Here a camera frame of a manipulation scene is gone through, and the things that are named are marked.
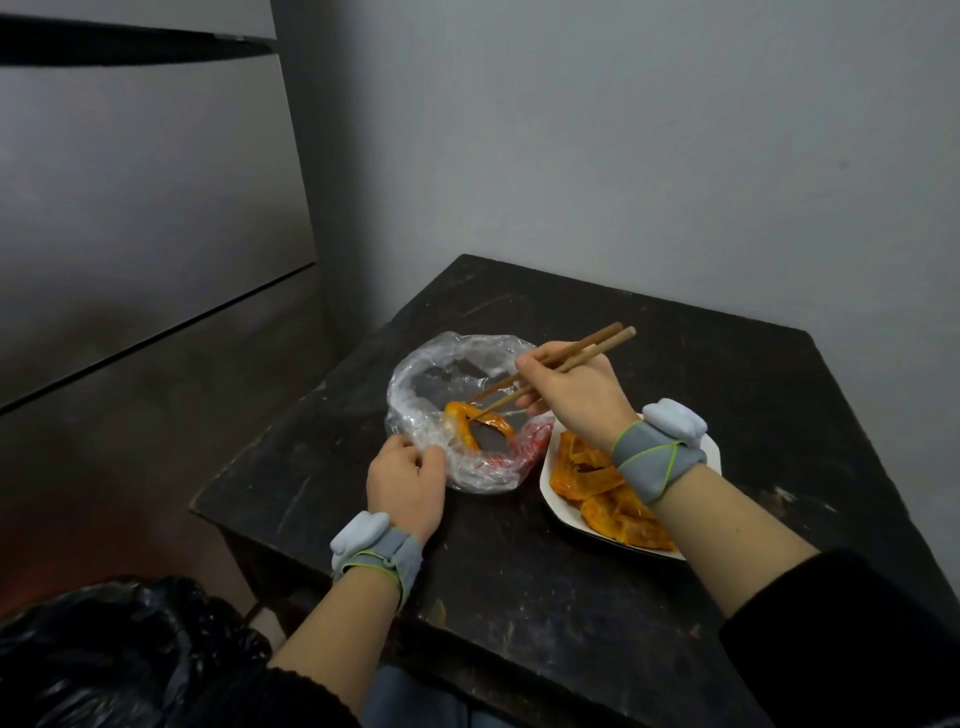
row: black garbage bag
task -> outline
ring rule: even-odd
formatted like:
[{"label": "black garbage bag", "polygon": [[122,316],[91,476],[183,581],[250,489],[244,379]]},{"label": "black garbage bag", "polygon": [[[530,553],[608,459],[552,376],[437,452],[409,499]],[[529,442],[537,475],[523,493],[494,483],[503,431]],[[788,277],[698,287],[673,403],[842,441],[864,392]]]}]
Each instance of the black garbage bag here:
[{"label": "black garbage bag", "polygon": [[192,579],[95,584],[0,626],[0,723],[173,724],[211,681],[270,653],[233,607]]}]

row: dark wooden table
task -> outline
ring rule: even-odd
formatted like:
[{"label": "dark wooden table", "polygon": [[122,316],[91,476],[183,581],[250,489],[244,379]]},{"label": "dark wooden table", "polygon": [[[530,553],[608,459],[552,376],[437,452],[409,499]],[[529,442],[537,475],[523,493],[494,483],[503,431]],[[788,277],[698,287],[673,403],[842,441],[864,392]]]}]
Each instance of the dark wooden table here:
[{"label": "dark wooden table", "polygon": [[[328,587],[330,539],[365,507],[387,382],[405,354],[446,330],[541,342],[611,321],[636,327],[611,356],[634,404],[688,404],[709,423],[730,481],[814,545],[855,547],[960,626],[946,579],[807,333],[472,255],[241,452],[193,509],[293,626]],[[568,531],[542,502],[538,475],[506,495],[448,493],[390,657],[532,725],[768,725],[689,568]]]}]

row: stainless steel panel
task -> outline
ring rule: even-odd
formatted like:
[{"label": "stainless steel panel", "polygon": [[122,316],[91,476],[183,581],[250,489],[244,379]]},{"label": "stainless steel panel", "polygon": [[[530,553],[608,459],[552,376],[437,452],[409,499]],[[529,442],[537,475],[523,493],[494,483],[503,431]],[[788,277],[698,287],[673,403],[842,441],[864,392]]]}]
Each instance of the stainless steel panel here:
[{"label": "stainless steel panel", "polygon": [[275,37],[270,0],[0,0],[0,12],[143,28]]},{"label": "stainless steel panel", "polygon": [[0,69],[0,403],[316,258],[276,56]]},{"label": "stainless steel panel", "polygon": [[187,505],[329,368],[320,298],[309,268],[0,417],[0,616],[117,573],[249,608]]}]

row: jeans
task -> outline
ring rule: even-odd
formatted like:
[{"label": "jeans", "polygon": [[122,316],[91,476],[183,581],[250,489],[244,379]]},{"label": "jeans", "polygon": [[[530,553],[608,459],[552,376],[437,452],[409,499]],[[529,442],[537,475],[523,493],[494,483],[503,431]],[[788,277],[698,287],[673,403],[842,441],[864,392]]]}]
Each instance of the jeans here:
[{"label": "jeans", "polygon": [[377,669],[360,722],[364,728],[513,728],[390,665]]}]

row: sleeve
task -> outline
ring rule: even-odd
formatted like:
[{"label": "sleeve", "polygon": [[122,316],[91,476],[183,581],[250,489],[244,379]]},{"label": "sleeve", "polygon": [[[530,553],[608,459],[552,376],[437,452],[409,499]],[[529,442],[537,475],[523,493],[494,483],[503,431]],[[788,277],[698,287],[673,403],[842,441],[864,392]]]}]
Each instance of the sleeve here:
[{"label": "sleeve", "polygon": [[956,636],[846,550],[768,585],[720,641],[780,728],[924,726],[960,716]]},{"label": "sleeve", "polygon": [[196,726],[360,728],[349,708],[312,680],[278,667],[245,667],[210,685],[180,723]]}]

